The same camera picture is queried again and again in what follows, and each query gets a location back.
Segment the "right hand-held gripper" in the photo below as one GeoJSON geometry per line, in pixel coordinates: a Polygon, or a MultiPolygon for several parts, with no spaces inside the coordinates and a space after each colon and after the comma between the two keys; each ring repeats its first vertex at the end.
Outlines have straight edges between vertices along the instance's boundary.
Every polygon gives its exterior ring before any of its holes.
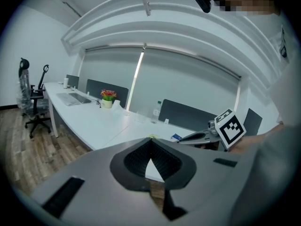
{"type": "Polygon", "coordinates": [[[235,112],[227,109],[208,122],[208,128],[181,138],[180,144],[194,147],[217,145],[218,150],[228,151],[246,133],[235,112]]]}

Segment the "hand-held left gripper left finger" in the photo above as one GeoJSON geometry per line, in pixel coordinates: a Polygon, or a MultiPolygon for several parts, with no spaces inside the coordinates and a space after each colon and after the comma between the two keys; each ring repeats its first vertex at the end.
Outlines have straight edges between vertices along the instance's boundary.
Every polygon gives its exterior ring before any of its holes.
{"type": "Polygon", "coordinates": [[[150,183],[145,178],[150,159],[151,139],[145,138],[113,156],[111,174],[127,190],[150,191],[150,183]]]}

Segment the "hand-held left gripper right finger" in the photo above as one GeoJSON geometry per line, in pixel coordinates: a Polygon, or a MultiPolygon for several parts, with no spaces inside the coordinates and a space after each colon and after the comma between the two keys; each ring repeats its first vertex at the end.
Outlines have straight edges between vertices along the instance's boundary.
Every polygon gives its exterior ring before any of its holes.
{"type": "Polygon", "coordinates": [[[187,211],[175,205],[171,191],[183,189],[194,177],[194,159],[158,139],[151,140],[150,158],[165,182],[163,213],[171,221],[185,215],[187,211]]]}

